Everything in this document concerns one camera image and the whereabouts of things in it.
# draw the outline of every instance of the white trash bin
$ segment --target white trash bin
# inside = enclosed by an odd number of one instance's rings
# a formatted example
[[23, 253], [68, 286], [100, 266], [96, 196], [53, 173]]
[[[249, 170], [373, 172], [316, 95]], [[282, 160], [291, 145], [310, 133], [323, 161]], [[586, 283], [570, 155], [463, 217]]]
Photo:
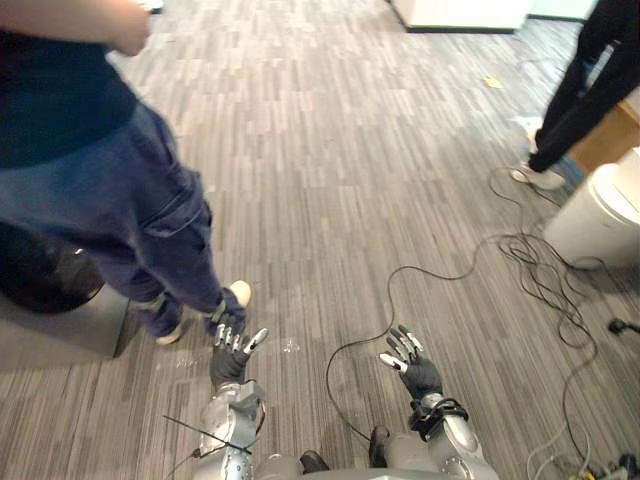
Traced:
[[640, 149], [600, 166], [549, 221], [544, 239], [569, 264], [596, 268], [640, 261]]

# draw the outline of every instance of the robot's right hand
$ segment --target robot's right hand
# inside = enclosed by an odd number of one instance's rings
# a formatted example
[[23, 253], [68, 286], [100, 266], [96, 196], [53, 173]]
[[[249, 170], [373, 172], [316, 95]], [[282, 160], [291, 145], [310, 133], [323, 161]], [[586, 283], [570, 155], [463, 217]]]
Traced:
[[442, 379], [431, 360], [421, 353], [424, 348], [418, 339], [403, 325], [400, 331], [392, 328], [387, 343], [394, 353], [380, 354], [380, 360], [400, 374], [400, 379], [411, 394], [411, 398], [420, 401], [430, 393], [442, 394]]
[[225, 328], [229, 329], [229, 334], [223, 332], [223, 340], [214, 346], [209, 364], [209, 376], [216, 392], [223, 385], [244, 383], [245, 371], [251, 355], [269, 335], [269, 330], [263, 328], [250, 340], [242, 342], [239, 336], [232, 335], [233, 327]]

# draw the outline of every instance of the jeans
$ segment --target jeans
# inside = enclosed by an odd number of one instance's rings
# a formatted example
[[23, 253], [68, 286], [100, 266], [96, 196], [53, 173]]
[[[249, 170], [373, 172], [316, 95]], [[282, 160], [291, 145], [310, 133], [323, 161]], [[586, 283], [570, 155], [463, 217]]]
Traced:
[[85, 249], [155, 337], [176, 328], [181, 304], [207, 314], [224, 300], [244, 321], [214, 271], [200, 175], [180, 164], [166, 123], [143, 104], [72, 154], [0, 170], [0, 220]]
[[[529, 167], [543, 172], [587, 135], [640, 84], [637, 0], [600, 0], [578, 38], [578, 49], [536, 134]], [[586, 81], [607, 45], [616, 43], [591, 88]]]

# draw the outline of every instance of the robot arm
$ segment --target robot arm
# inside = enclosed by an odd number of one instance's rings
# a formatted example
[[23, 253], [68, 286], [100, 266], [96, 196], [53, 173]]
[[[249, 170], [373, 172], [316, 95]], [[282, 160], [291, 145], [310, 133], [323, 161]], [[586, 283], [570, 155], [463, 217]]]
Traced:
[[201, 414], [200, 465], [194, 480], [252, 478], [251, 449], [264, 421], [266, 394], [255, 381], [245, 383], [245, 371], [268, 333], [263, 328], [244, 345], [223, 335], [225, 340], [214, 348], [209, 376], [215, 395]]
[[404, 434], [389, 436], [378, 448], [384, 451], [387, 466], [444, 472], [463, 479], [497, 480], [467, 424], [469, 415], [455, 399], [443, 396], [438, 369], [421, 355], [424, 349], [415, 336], [402, 325], [399, 329], [391, 329], [387, 339], [397, 356], [385, 352], [380, 360], [398, 372], [409, 391], [414, 410], [409, 427], [426, 443], [419, 445]]
[[[484, 460], [482, 447], [467, 425], [468, 415], [458, 402], [443, 396], [435, 365], [424, 358], [418, 340], [404, 327], [392, 330], [393, 353], [380, 359], [396, 370], [412, 397], [409, 425], [422, 437], [398, 433], [372, 435], [372, 450], [380, 462], [368, 470], [316, 471], [308, 480], [498, 480]], [[245, 368], [255, 348], [265, 340], [261, 330], [242, 346], [231, 335], [214, 349], [210, 376], [215, 396], [202, 413], [200, 458], [195, 480], [295, 480], [304, 473], [301, 462], [288, 455], [272, 455], [252, 466], [252, 448], [264, 417], [265, 393], [244, 382]]]

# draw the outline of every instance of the blue jeans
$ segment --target blue jeans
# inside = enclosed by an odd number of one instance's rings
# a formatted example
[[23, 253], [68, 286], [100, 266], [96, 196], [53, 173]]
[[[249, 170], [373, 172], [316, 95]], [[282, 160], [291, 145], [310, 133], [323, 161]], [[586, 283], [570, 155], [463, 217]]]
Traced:
[[[84, 248], [155, 337], [177, 326], [180, 304], [207, 314], [224, 301], [244, 321], [213, 268], [200, 175], [180, 164], [166, 123], [143, 104], [98, 142], [0, 170], [0, 220]], [[205, 327], [214, 333], [215, 325]]]

